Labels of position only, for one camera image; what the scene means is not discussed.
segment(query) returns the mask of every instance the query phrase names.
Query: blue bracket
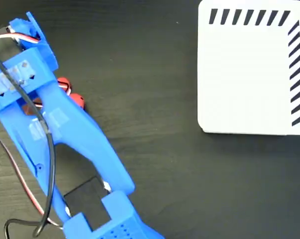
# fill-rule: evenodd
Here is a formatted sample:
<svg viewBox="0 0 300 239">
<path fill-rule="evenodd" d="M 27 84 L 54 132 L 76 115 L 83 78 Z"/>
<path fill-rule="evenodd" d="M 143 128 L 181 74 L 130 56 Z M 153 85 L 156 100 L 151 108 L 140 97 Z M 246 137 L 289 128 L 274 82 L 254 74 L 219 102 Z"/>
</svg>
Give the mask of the blue bracket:
<svg viewBox="0 0 300 239">
<path fill-rule="evenodd" d="M 67 239 L 163 239 L 146 226 L 129 201 L 134 183 L 98 124 L 58 87 L 53 71 L 57 60 L 37 22 L 27 13 L 29 21 L 15 19 L 10 26 L 16 32 L 39 37 L 33 44 L 21 41 L 24 51 L 4 62 L 16 81 L 30 96 L 43 102 L 41 110 L 54 143 L 64 143 L 89 159 L 112 193 L 102 199 L 111 221 L 92 232 L 82 213 L 70 217 L 57 186 L 53 208 L 63 222 Z M 45 133 L 34 116 L 27 116 L 23 100 L 8 79 L 0 72 L 0 121 L 15 143 L 28 168 L 47 195 L 49 150 Z"/>
</svg>

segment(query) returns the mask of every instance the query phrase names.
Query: blue 3d printed part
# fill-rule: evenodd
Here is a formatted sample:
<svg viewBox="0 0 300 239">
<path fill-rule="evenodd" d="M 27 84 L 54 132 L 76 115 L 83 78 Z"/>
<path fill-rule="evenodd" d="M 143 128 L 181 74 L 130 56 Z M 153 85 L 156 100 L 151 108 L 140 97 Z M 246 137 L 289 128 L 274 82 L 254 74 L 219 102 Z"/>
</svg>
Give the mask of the blue 3d printed part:
<svg viewBox="0 0 300 239">
<path fill-rule="evenodd" d="M 54 53 L 31 13 L 27 16 L 29 20 L 11 21 L 10 27 L 15 32 L 39 37 L 40 42 L 33 44 L 21 40 L 24 50 L 4 64 L 29 95 L 41 98 L 41 112 L 54 143 L 65 143 L 89 159 L 111 187 L 111 193 L 102 199 L 111 221 L 93 232 L 82 213 L 68 216 L 63 196 L 55 186 L 53 208 L 63 222 L 66 238 L 163 239 L 141 221 L 129 201 L 127 195 L 134 191 L 134 183 L 102 130 L 58 87 L 53 74 L 58 68 Z M 47 139 L 38 119 L 27 116 L 21 104 L 21 95 L 0 71 L 0 121 L 47 195 L 50 165 Z"/>
</svg>

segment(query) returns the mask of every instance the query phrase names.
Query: black desk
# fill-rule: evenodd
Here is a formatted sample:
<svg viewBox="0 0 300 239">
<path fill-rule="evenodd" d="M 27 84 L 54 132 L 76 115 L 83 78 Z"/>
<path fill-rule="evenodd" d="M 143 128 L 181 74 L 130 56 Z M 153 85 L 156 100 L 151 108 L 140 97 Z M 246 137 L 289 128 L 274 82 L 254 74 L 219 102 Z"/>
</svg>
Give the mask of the black desk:
<svg viewBox="0 0 300 239">
<path fill-rule="evenodd" d="M 199 128 L 198 4 L 1 0 L 0 24 L 34 14 L 58 58 L 56 75 L 84 96 L 136 184 L 130 198 L 140 216 L 167 239 L 300 239 L 300 137 Z M 93 174 L 72 150 L 57 152 L 64 193 Z M 12 212 L 7 218 L 33 210 L 19 207 L 0 209 Z M 62 238 L 52 230 L 41 238 Z"/>
</svg>

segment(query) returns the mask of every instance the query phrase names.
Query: ventilation holes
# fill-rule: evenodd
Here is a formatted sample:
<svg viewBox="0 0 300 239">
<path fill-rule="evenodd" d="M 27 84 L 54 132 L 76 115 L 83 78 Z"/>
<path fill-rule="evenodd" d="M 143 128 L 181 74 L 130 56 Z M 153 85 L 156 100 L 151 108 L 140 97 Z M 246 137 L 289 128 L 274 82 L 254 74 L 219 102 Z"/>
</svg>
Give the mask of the ventilation holes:
<svg viewBox="0 0 300 239">
<path fill-rule="evenodd" d="M 298 86 L 300 86 L 300 80 L 298 80 L 296 83 L 294 83 L 293 86 L 290 87 L 290 91 L 293 91 L 295 88 L 297 88 Z"/>
<path fill-rule="evenodd" d="M 210 24 L 214 24 L 218 10 L 219 9 L 217 9 L 217 8 L 212 8 L 211 9 L 210 17 L 209 17 L 209 23 Z M 240 15 L 241 15 L 243 10 L 242 9 L 235 9 L 234 11 L 235 11 L 235 14 L 234 14 L 234 17 L 233 17 L 233 20 L 232 20 L 232 24 L 236 25 L 238 23 L 238 20 L 239 20 Z M 226 20 L 229 16 L 229 12 L 230 12 L 230 9 L 223 9 L 222 16 L 221 16 L 221 21 L 220 21 L 221 25 L 226 24 Z M 249 24 L 250 19 L 252 18 L 254 12 L 255 12 L 254 9 L 247 10 L 247 13 L 246 13 L 246 16 L 245 16 L 245 19 L 244 19 L 244 25 Z M 278 12 L 279 12 L 278 10 L 272 10 L 271 11 L 268 22 L 267 22 L 267 26 L 272 25 L 272 23 L 274 22 Z M 260 10 L 259 11 L 256 23 L 255 23 L 256 26 L 260 25 L 260 23 L 263 20 L 265 14 L 266 14 L 266 10 Z M 290 15 L 290 11 L 284 11 L 284 13 L 283 13 L 283 15 L 282 15 L 282 17 L 279 21 L 278 26 L 283 26 L 289 15 Z M 296 22 L 296 24 L 290 30 L 289 34 L 292 33 L 298 27 L 298 25 L 299 25 L 299 22 Z"/>
<path fill-rule="evenodd" d="M 266 10 L 260 10 L 257 20 L 256 20 L 256 26 L 259 26 L 259 24 L 261 23 L 262 19 L 264 18 L 264 15 L 266 13 Z"/>
<path fill-rule="evenodd" d="M 224 9 L 223 16 L 221 17 L 221 21 L 220 21 L 221 25 L 224 25 L 226 23 L 228 14 L 229 14 L 229 9 Z"/>
<path fill-rule="evenodd" d="M 292 80 L 294 77 L 296 77 L 298 74 L 300 74 L 300 67 L 290 76 L 290 80 Z"/>
<path fill-rule="evenodd" d="M 291 46 L 298 38 L 300 38 L 300 32 L 298 32 L 293 39 L 289 42 L 288 46 Z"/>
<path fill-rule="evenodd" d="M 300 43 L 294 48 L 294 50 L 289 54 L 289 57 L 291 57 L 292 55 L 294 55 L 297 51 L 300 50 Z"/>
<path fill-rule="evenodd" d="M 300 61 L 300 55 L 290 64 L 289 69 Z"/>
<path fill-rule="evenodd" d="M 300 123 L 300 117 L 293 122 L 293 126 L 295 126 L 298 123 Z"/>
<path fill-rule="evenodd" d="M 254 10 L 248 10 L 247 11 L 246 18 L 245 18 L 245 21 L 244 21 L 244 25 L 248 25 L 253 13 L 254 13 Z"/>
<path fill-rule="evenodd" d="M 290 29 L 290 31 L 288 32 L 288 35 L 290 35 L 298 26 L 299 26 L 299 21 L 297 21 L 295 23 L 295 25 Z"/>
<path fill-rule="evenodd" d="M 292 102 L 296 101 L 299 98 L 300 98 L 300 92 L 298 94 L 296 94 L 294 97 L 292 97 L 292 99 L 290 100 L 290 102 L 292 103 Z"/>
<path fill-rule="evenodd" d="M 277 16 L 278 11 L 274 10 L 271 12 L 269 19 L 268 19 L 268 23 L 267 26 L 271 26 L 271 24 L 273 23 L 273 21 L 275 20 L 275 17 Z"/>
<path fill-rule="evenodd" d="M 278 26 L 284 25 L 284 23 L 285 23 L 285 21 L 287 20 L 289 14 L 290 14 L 290 11 L 284 11 L 284 13 L 283 13 L 283 15 L 282 15 L 282 17 L 281 17 L 281 20 L 280 20 Z"/>
<path fill-rule="evenodd" d="M 217 14 L 218 9 L 212 9 L 210 12 L 210 18 L 209 18 L 209 23 L 213 24 L 216 18 L 216 14 Z"/>
</svg>

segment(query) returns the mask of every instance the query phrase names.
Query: white wire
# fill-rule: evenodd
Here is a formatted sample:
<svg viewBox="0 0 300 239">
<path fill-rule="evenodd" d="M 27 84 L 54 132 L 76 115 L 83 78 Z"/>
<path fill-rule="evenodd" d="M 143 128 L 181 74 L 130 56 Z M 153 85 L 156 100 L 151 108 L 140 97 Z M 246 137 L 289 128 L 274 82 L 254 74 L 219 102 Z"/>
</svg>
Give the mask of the white wire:
<svg viewBox="0 0 300 239">
<path fill-rule="evenodd" d="M 2 39 L 2 38 L 20 39 L 20 40 L 28 41 L 30 43 L 35 43 L 35 44 L 37 44 L 39 42 L 39 40 L 37 40 L 35 38 L 32 38 L 32 37 L 24 35 L 24 34 L 20 34 L 20 33 L 5 33 L 5 34 L 1 34 L 0 35 L 0 39 Z"/>
<path fill-rule="evenodd" d="M 20 179 L 23 188 L 24 188 L 25 191 L 27 192 L 28 196 L 31 198 L 32 203 L 34 204 L 34 206 L 36 207 L 36 209 L 38 210 L 38 212 L 39 212 L 41 215 L 43 215 L 43 214 L 44 214 L 44 210 L 43 210 L 43 208 L 41 207 L 41 205 L 40 205 L 40 203 L 38 202 L 38 200 L 36 199 L 36 197 L 34 196 L 34 194 L 32 193 L 32 191 L 30 190 L 30 188 L 28 187 L 28 185 L 27 185 L 27 183 L 26 183 L 26 181 L 25 181 L 25 179 L 24 179 L 24 177 L 23 177 L 23 175 L 22 175 L 22 173 L 21 173 L 21 171 L 20 171 L 20 169 L 19 169 L 19 167 L 18 167 L 16 161 L 14 160 L 13 155 L 11 154 L 11 152 L 9 151 L 9 149 L 7 148 L 7 146 L 4 144 L 4 142 L 3 142 L 1 139 L 0 139 L 0 144 L 4 147 L 6 153 L 8 154 L 9 159 L 10 159 L 10 161 L 11 161 L 13 167 L 15 168 L 16 172 L 17 172 L 17 177 Z M 52 225 L 54 225 L 54 226 L 56 226 L 56 227 L 62 229 L 62 227 L 61 227 L 58 223 L 54 222 L 54 221 L 51 220 L 50 218 L 48 218 L 48 221 L 49 221 Z"/>
</svg>

